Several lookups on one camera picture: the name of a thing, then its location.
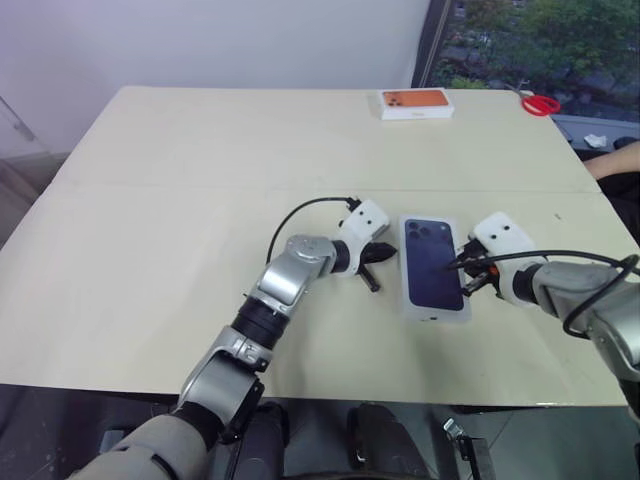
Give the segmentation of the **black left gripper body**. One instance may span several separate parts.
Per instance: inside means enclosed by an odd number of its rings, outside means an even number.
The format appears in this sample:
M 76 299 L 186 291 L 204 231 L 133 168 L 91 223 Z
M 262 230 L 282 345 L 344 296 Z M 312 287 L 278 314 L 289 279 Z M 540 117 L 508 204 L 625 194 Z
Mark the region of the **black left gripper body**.
M 373 263 L 375 261 L 375 255 L 376 255 L 376 244 L 367 243 L 364 246 L 362 252 L 360 253 L 359 265 L 356 270 L 357 275 L 362 274 L 367 264 Z

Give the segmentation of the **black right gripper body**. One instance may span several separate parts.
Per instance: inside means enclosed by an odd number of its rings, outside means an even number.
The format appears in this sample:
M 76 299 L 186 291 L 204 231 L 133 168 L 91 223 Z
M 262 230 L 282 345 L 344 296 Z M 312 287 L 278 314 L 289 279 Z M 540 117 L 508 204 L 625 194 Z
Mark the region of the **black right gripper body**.
M 470 280 L 478 275 L 489 275 L 490 282 L 487 285 L 491 285 L 496 295 L 499 295 L 499 272 L 497 267 L 490 263 L 487 258 L 488 250 L 480 243 L 477 239 L 469 240 L 463 247 L 461 251 L 461 256 L 469 256 L 478 259 L 478 271 L 474 273 L 465 273 Z

